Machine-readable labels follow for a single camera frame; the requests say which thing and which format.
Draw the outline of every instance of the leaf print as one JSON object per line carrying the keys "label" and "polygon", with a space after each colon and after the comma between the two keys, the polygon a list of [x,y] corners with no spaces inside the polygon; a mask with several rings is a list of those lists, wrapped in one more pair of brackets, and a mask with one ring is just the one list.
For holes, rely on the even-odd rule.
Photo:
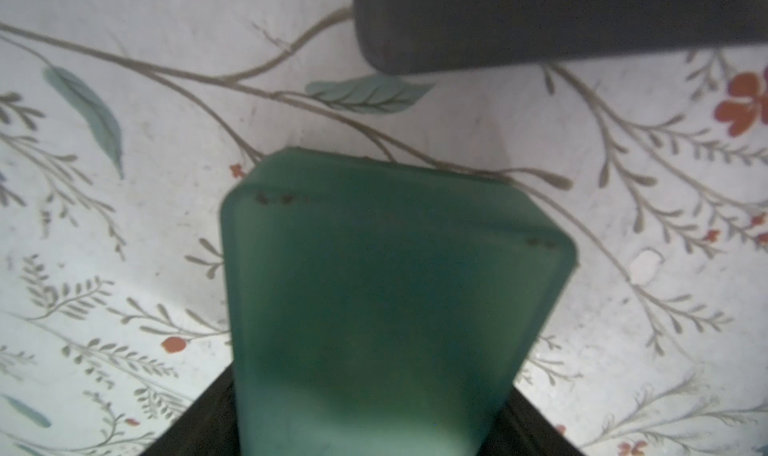
{"label": "leaf print", "polygon": [[[545,343],[550,350],[562,349],[562,346],[556,344],[553,340],[554,336],[539,336],[536,339],[536,343]],[[523,367],[514,379],[515,383],[525,381],[528,384],[534,384],[534,370],[546,374],[551,386],[557,384],[557,380],[572,382],[574,379],[582,377],[581,373],[568,374],[567,372],[563,372],[562,367],[565,363],[562,361],[543,359],[534,353],[535,352],[531,351],[531,353],[525,358]]]}
{"label": "leaf print", "polygon": [[[34,122],[32,116],[43,118],[45,115],[35,108],[19,105],[18,103],[21,102],[22,99],[22,95],[18,92],[6,92],[5,94],[0,95],[0,123],[10,124],[11,116],[8,115],[8,112],[13,112],[27,129],[36,131],[38,125]],[[36,139],[30,138],[29,136],[22,137],[27,140],[32,139],[35,143],[37,142]]]}
{"label": "leaf print", "polygon": [[635,234],[639,234],[645,229],[645,217],[643,215],[643,209],[638,206],[638,215],[634,219],[634,225],[632,226],[632,230],[635,232]]}
{"label": "leaf print", "polygon": [[311,82],[305,90],[308,96],[338,111],[392,114],[408,109],[432,86],[374,74],[341,82]]}
{"label": "leaf print", "polygon": [[65,68],[48,67],[43,77],[56,92],[85,118],[99,147],[123,178],[123,149],[120,124],[99,96],[79,77]]}
{"label": "leaf print", "polygon": [[644,185],[646,187],[655,186],[658,182],[656,178],[650,177],[649,175],[634,174],[629,172],[625,172],[625,174],[639,185]]}
{"label": "leaf print", "polygon": [[543,169],[523,168],[523,169],[517,169],[516,172],[534,175],[539,179],[541,179],[542,181],[546,182],[547,184],[551,185],[553,188],[562,189],[563,191],[570,190],[574,185],[571,179],[568,179],[567,177],[560,174],[544,171]]}
{"label": "leaf print", "polygon": [[51,422],[44,415],[30,408],[28,405],[20,402],[18,399],[12,398],[7,394],[2,395],[9,404],[22,416],[25,416],[29,421],[37,424],[41,428],[50,428]]}
{"label": "leaf print", "polygon": [[0,346],[0,374],[8,375],[16,381],[24,381],[19,366],[37,365],[34,355],[28,355],[24,351],[18,353],[8,351],[8,346]]}
{"label": "leaf print", "polygon": [[25,453],[27,453],[27,454],[31,454],[32,456],[43,456],[43,454],[42,454],[42,453],[39,453],[39,452],[37,452],[37,451],[33,450],[32,448],[30,448],[29,446],[26,446],[26,445],[24,445],[24,444],[21,444],[21,443],[14,443],[13,445],[14,445],[16,448],[19,448],[19,449],[21,449],[21,450],[22,450],[22,451],[24,451]]}
{"label": "leaf print", "polygon": [[694,157],[696,159],[700,159],[702,153],[705,153],[706,158],[709,161],[714,161],[715,154],[719,154],[726,164],[730,164],[734,160],[740,160],[744,165],[752,165],[753,163],[763,163],[768,165],[768,149],[751,149],[748,145],[732,146],[716,139],[702,139],[702,136],[710,132],[709,128],[691,132],[680,130],[673,126],[681,120],[683,120],[681,117],[676,117],[670,119],[666,123],[658,125],[635,125],[635,128],[641,133],[645,133],[651,143],[657,148],[663,147],[664,142],[662,138],[669,139],[672,155],[680,153],[680,144],[678,141],[684,141],[693,147]]}
{"label": "leaf print", "polygon": [[121,259],[125,259],[122,248],[127,242],[119,234],[110,214],[114,212],[114,208],[91,198],[74,183],[74,176],[77,176],[86,184],[92,184],[88,176],[72,164],[77,161],[76,155],[50,153],[38,146],[36,138],[28,135],[11,136],[0,131],[0,143],[13,149],[39,169],[41,176],[48,182],[50,192],[44,199],[46,206],[40,210],[44,235],[47,234],[54,214],[58,214],[59,219],[68,219],[72,226],[77,228],[79,224],[74,218],[74,211],[81,207],[86,210],[94,209],[107,226],[107,236],[114,240],[114,251],[120,255]]}
{"label": "leaf print", "polygon": [[[76,365],[80,365],[82,362],[87,363],[88,367],[84,370],[87,375],[93,374],[97,368],[101,367],[100,361],[107,361],[113,367],[125,372],[128,372],[128,370],[132,372],[143,371],[150,376],[179,377],[179,374],[173,368],[166,366],[157,359],[150,359],[149,356],[140,355],[138,352],[131,350],[129,346],[118,346],[113,342],[101,347],[99,345],[101,345],[101,339],[99,338],[91,339],[86,346],[70,344],[62,348],[62,355],[68,358],[71,354],[77,353],[72,362]],[[101,377],[101,381],[97,382],[104,382],[108,388],[114,384],[114,382],[108,379],[107,374],[95,375]]]}
{"label": "leaf print", "polygon": [[[724,446],[713,445],[709,435],[711,432],[674,432],[669,431],[671,424],[692,422],[693,420],[710,419],[727,426],[756,422],[755,416],[768,413],[768,403],[761,402],[755,406],[742,408],[720,408],[717,396],[704,396],[702,389],[708,385],[700,385],[697,374],[687,376],[681,383],[656,392],[646,385],[635,397],[634,409],[616,418],[609,414],[605,418],[600,435],[589,442],[579,445],[585,450],[603,442],[620,442],[617,445],[618,456],[645,456],[649,444],[657,447],[657,451],[648,454],[731,454],[724,452]],[[664,416],[662,409],[671,398],[686,412],[673,418]]]}
{"label": "leaf print", "polygon": [[141,404],[141,410],[147,419],[159,419],[163,416],[167,421],[175,421],[187,410],[187,404],[168,392],[155,391],[148,385],[134,391],[136,401]]}
{"label": "leaf print", "polygon": [[[216,250],[216,248],[214,248],[214,245],[212,245],[206,238],[200,238],[197,241],[210,254],[216,256],[217,259],[222,259],[221,253],[218,250]],[[187,261],[191,262],[192,264],[207,266],[208,270],[206,271],[205,276],[206,278],[209,278],[209,279],[213,279],[214,277],[216,277],[216,269],[219,269],[224,263],[223,260],[208,262],[198,258],[197,256],[192,256],[192,255],[186,255],[184,259],[187,259]]]}
{"label": "leaf print", "polygon": [[552,82],[552,75],[549,72],[544,74],[544,84],[547,86],[547,92],[552,96],[554,94],[554,82]]}
{"label": "leaf print", "polygon": [[[699,52],[689,52],[685,60],[686,64],[691,64]],[[721,85],[727,84],[736,75],[736,72],[736,68],[726,60],[721,48],[712,49],[704,64],[685,77],[686,81],[698,81],[696,88],[690,94],[690,100],[697,101],[706,92],[719,90]]]}
{"label": "leaf print", "polygon": [[2,173],[0,173],[0,205],[4,208],[8,207],[8,204],[9,204],[8,200],[11,199],[21,207],[26,206],[27,203],[24,202],[24,199],[22,199],[20,195],[6,188],[3,182],[5,182],[5,176]]}
{"label": "leaf print", "polygon": [[600,170],[600,177],[598,178],[598,187],[600,189],[608,185],[608,177],[610,176],[610,168],[608,167],[608,161],[603,164],[603,168]]}
{"label": "leaf print", "polygon": [[62,284],[59,291],[55,285],[50,284],[48,275],[44,272],[45,265],[38,263],[36,255],[22,259],[24,273],[21,278],[27,283],[27,291],[32,296],[31,302],[44,310],[39,316],[26,317],[28,321],[45,319],[57,311],[72,319],[83,321],[92,309],[98,305],[107,305],[104,297],[111,296],[112,293],[107,289],[114,285],[112,281],[94,276],[85,280],[85,291],[81,283],[74,285],[74,294],[67,283]]}
{"label": "leaf print", "polygon": [[211,325],[210,323],[206,322],[202,317],[200,317],[196,312],[191,311],[190,309],[186,309],[185,312],[187,313],[187,316],[191,317],[193,321],[197,322],[198,325],[205,328],[204,331],[197,331],[197,330],[190,330],[185,327],[179,326],[174,320],[171,318],[170,313],[168,312],[168,309],[158,304],[156,308],[158,309],[159,315],[153,315],[149,313],[148,311],[144,310],[141,305],[139,305],[136,300],[134,300],[131,297],[126,298],[126,302],[130,307],[138,311],[138,314],[128,314],[126,312],[123,312],[115,307],[108,307],[107,312],[110,312],[113,315],[120,316],[120,322],[124,325],[127,325],[134,319],[138,319],[139,321],[149,321],[151,323],[154,323],[156,326],[146,326],[141,325],[139,326],[139,331],[146,332],[151,335],[157,335],[157,336],[176,336],[176,337],[169,337],[166,341],[171,341],[171,345],[174,345],[174,348],[176,348],[180,343],[177,341],[180,338],[183,338],[185,340],[184,345],[188,342],[193,341],[194,339],[199,339],[201,337],[212,337],[212,336],[221,336],[221,335],[228,335],[229,334],[229,328],[217,328]]}

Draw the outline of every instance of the green rectangular object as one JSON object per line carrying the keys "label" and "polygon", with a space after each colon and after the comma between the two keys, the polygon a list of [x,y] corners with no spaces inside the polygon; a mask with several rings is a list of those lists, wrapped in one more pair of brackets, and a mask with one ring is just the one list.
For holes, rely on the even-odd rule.
{"label": "green rectangular object", "polygon": [[244,456],[472,456],[576,262],[502,182],[303,149],[221,228]]}

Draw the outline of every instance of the green glass block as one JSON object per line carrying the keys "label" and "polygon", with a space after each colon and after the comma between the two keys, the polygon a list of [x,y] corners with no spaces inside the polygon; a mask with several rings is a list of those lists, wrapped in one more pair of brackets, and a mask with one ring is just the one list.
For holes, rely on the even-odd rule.
{"label": "green glass block", "polygon": [[221,208],[244,456],[471,456],[576,261],[502,182],[285,149]]}

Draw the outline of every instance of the red flower print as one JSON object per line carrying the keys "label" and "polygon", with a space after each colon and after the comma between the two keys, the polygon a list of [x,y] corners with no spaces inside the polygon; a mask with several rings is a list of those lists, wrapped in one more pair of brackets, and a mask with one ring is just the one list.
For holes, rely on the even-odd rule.
{"label": "red flower print", "polygon": [[646,446],[648,446],[648,443],[645,441],[638,441],[634,445],[626,442],[621,443],[619,445],[619,456],[645,456],[645,453],[641,450]]}
{"label": "red flower print", "polygon": [[183,351],[187,347],[187,341],[178,336],[168,337],[165,341],[160,343],[165,352],[173,354],[175,352]]}
{"label": "red flower print", "polygon": [[717,236],[720,235],[720,231],[718,229],[710,229],[706,232],[706,236],[704,237],[704,240],[707,242],[717,242]]}
{"label": "red flower print", "polygon": [[752,218],[752,225],[750,227],[753,228],[755,226],[759,226],[761,224],[764,224],[765,221],[766,221],[766,213],[763,212],[763,214],[754,216]]}
{"label": "red flower print", "polygon": [[[768,82],[768,67],[763,73]],[[728,94],[742,101],[727,100],[715,107],[715,119],[730,123],[728,135],[737,137],[744,134],[762,114],[763,124],[768,124],[768,94],[761,93],[760,78],[754,72],[736,74],[728,83]]]}
{"label": "red flower print", "polygon": [[230,166],[230,171],[232,171],[232,177],[234,178],[244,178],[245,173],[243,173],[243,166],[240,164],[232,164]]}

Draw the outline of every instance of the frosted green glass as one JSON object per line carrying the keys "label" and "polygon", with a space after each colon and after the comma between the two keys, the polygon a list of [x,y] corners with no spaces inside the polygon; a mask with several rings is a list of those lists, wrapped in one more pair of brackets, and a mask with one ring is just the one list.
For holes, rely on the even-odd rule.
{"label": "frosted green glass", "polygon": [[302,149],[221,208],[244,456],[471,456],[574,267],[501,182]]}

